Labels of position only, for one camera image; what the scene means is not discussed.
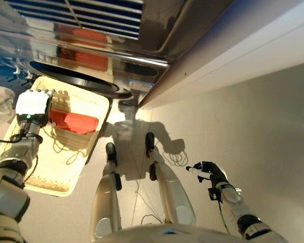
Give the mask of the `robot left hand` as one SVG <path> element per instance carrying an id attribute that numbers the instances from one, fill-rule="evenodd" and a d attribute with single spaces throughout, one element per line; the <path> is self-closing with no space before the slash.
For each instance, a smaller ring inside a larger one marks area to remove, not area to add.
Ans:
<path id="1" fill-rule="evenodd" d="M 18 125 L 36 124 L 40 128 L 47 125 L 52 106 L 54 89 L 26 90 L 17 99 L 15 113 Z"/>

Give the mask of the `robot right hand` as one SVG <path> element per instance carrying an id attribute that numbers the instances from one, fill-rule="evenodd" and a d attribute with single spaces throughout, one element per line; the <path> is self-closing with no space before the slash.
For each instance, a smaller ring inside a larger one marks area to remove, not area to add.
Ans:
<path id="1" fill-rule="evenodd" d="M 208 180 L 211 182 L 212 187 L 216 187 L 219 183 L 229 184 L 225 172 L 213 162 L 202 161 L 192 167 L 186 166 L 185 168 L 188 172 L 196 175 L 200 183 Z"/>

